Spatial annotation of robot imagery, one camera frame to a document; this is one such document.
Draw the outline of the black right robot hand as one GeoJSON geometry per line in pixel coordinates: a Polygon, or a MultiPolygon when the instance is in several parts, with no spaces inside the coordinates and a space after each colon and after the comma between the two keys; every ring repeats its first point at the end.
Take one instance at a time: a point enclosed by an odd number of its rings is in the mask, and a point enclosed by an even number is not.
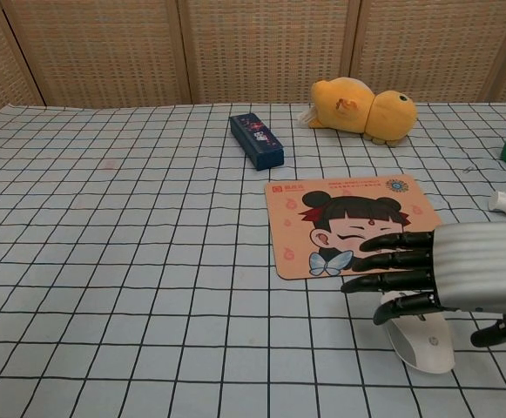
{"type": "Polygon", "coordinates": [[[361,244],[367,258],[344,294],[401,291],[374,312],[382,325],[406,315],[446,311],[499,314],[471,336],[475,347],[506,343],[506,222],[455,223],[430,232],[388,233],[361,244]]]}

